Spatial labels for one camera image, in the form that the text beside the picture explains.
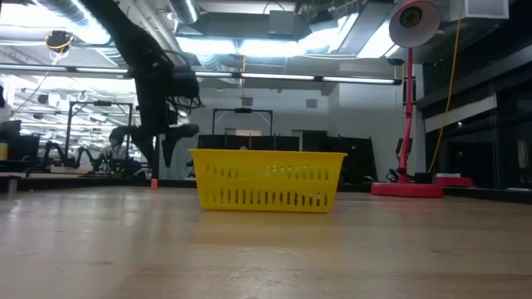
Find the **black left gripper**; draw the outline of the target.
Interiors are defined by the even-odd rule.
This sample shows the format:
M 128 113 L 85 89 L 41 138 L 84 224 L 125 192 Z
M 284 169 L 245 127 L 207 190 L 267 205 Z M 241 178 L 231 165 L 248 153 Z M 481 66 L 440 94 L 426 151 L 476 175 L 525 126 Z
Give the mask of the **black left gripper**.
M 170 127 L 167 110 L 170 105 L 180 105 L 176 101 L 179 98 L 192 101 L 192 104 L 185 104 L 186 110 L 197 108 L 195 101 L 200 99 L 199 82 L 189 66 L 162 64 L 135 68 L 134 80 L 141 126 L 118 126 L 113 129 L 109 135 L 108 151 L 113 154 L 114 159 L 125 159 L 126 149 L 122 144 L 124 138 L 129 136 L 131 143 L 139 149 L 148 165 L 152 167 L 155 146 L 151 135 L 165 133 L 161 146 L 165 166 L 170 167 L 177 142 L 182 138 L 197 135 L 200 128 L 196 124 Z

